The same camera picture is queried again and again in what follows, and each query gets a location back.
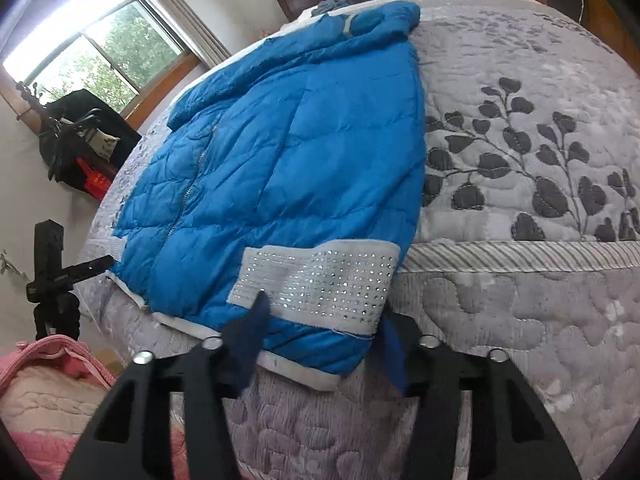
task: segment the zipper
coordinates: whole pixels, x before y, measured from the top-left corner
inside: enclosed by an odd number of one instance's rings
[[[180,221],[180,218],[182,218],[184,210],[187,207],[187,200],[189,199],[189,196],[193,192],[193,188],[196,186],[196,179],[198,178],[198,176],[200,174],[200,167],[202,166],[202,162],[204,161],[204,158],[207,155],[207,152],[209,151],[209,146],[211,145],[211,140],[213,139],[213,135],[216,133],[217,129],[218,129],[218,125],[216,124],[213,127],[212,131],[211,131],[211,136],[209,137],[209,142],[207,142],[207,145],[204,147],[204,149],[200,153],[200,156],[198,157],[198,160],[196,161],[196,172],[193,175],[193,178],[191,179],[191,183],[189,184],[189,187],[187,188],[187,191],[185,191],[183,196],[182,196],[182,201],[180,202],[180,209],[178,210],[178,216],[175,218],[174,223],[169,228],[169,232],[166,234],[166,237],[164,238],[164,241],[167,241],[169,236],[174,234],[175,230],[177,229],[178,222]]]

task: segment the silver bolt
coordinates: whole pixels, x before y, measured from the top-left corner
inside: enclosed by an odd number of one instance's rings
[[[440,346],[440,340],[434,335],[423,335],[420,338],[420,346],[425,348],[437,348]]]
[[[220,348],[222,346],[222,338],[221,337],[207,337],[203,342],[202,342],[202,347],[207,349],[207,350],[217,350],[218,348]]]
[[[133,362],[135,362],[135,364],[137,365],[148,365],[153,360],[154,360],[154,355],[147,350],[138,352],[133,356]]]
[[[495,361],[496,363],[503,363],[509,360],[509,356],[507,355],[507,352],[505,352],[501,348],[494,348],[489,352],[489,359],[491,359],[491,361]]]

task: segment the green foliage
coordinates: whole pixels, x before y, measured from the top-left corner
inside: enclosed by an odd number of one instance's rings
[[[114,15],[104,42],[99,43],[102,43],[104,51],[140,88],[148,84],[177,56],[140,14],[135,4],[124,7]],[[45,85],[55,99],[68,94],[78,80],[84,88],[117,112],[122,111],[135,97],[119,74],[91,47],[73,54],[62,66],[55,84]]]

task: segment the plant leaf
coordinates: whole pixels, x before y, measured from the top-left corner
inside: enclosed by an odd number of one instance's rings
[[[442,148],[431,148],[429,155],[427,155],[427,166],[434,170],[448,171],[454,170],[455,166],[451,160],[451,155],[447,150]]]
[[[427,115],[424,118],[424,131],[425,132],[434,132],[435,130],[443,130],[444,129],[444,124],[442,124],[442,121],[436,119],[433,116]]]
[[[629,220],[626,218],[626,211],[620,213],[620,227],[618,228],[618,240],[620,241],[632,241],[636,240],[636,233],[629,225]]]
[[[589,152],[580,142],[572,142],[569,146],[569,160],[581,160],[585,164],[589,161]]]
[[[540,162],[544,162],[548,166],[560,166],[558,154],[551,149],[548,144],[542,144],[536,153],[536,157]]]
[[[501,178],[511,171],[509,163],[497,153],[483,153],[478,161],[478,173],[487,178]]]
[[[622,179],[620,178],[620,174],[614,171],[607,177],[607,184],[611,186],[615,191],[617,191],[622,198],[626,198],[626,191],[622,184]]]
[[[498,84],[507,93],[507,95],[516,93],[522,88],[522,83],[515,79],[509,79],[508,77],[501,77],[498,79]]]
[[[453,124],[458,128],[462,128],[462,125],[465,123],[465,118],[459,111],[446,113],[444,114],[444,118],[449,124]]]
[[[526,155],[531,151],[531,139],[526,132],[516,132],[513,128],[507,127],[502,131],[504,142],[516,153]]]
[[[558,143],[556,133],[551,126],[547,126],[546,124],[538,124],[538,133],[545,137],[545,139],[550,140],[552,143]]]
[[[486,135],[491,127],[491,121],[487,121],[486,119],[474,119],[471,121],[471,124],[476,131],[476,134]]]
[[[626,195],[629,198],[635,197],[636,188],[631,184],[631,179],[629,178],[629,172],[627,170],[622,170],[622,180],[625,181]]]
[[[546,240],[544,231],[536,224],[533,216],[520,213],[511,226],[511,238],[520,241],[543,242]]]
[[[460,186],[451,197],[451,207],[453,209],[476,209],[484,208],[484,195],[477,186],[467,182]]]
[[[631,215],[631,221],[634,224],[634,229],[638,234],[640,234],[640,214],[638,214],[638,208],[632,207],[629,210],[629,214]]]
[[[422,207],[427,207],[431,202],[436,200],[442,190],[444,179],[441,176],[428,174],[425,176],[422,185]]]
[[[451,153],[460,153],[465,148],[468,148],[475,139],[466,135],[448,135],[445,140],[449,143],[449,151]]]
[[[554,112],[552,117],[561,134],[566,135],[575,131],[574,118],[560,112]]]
[[[496,90],[494,87],[492,86],[484,86],[481,88],[481,91],[487,95],[496,95],[496,96],[500,96],[502,94],[500,94],[499,90]]]
[[[602,188],[592,184],[591,180],[584,176],[578,183],[578,196],[588,216],[593,216],[604,208],[607,203],[607,195]]]
[[[484,115],[484,117],[489,117],[490,119],[495,119],[496,117],[500,117],[500,108],[493,101],[485,101],[483,105],[478,107],[478,111]]]
[[[521,114],[530,114],[533,111],[533,103],[524,97],[514,97],[511,100],[511,111]]]
[[[613,229],[611,218],[605,218],[604,224],[600,224],[596,227],[594,235],[599,242],[615,242],[616,232]]]
[[[534,211],[545,218],[560,218],[569,211],[566,197],[556,183],[542,176],[536,179],[532,204]]]

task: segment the striped trim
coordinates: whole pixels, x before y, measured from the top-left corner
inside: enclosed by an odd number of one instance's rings
[[[413,244],[398,272],[584,272],[640,267],[640,242]]]

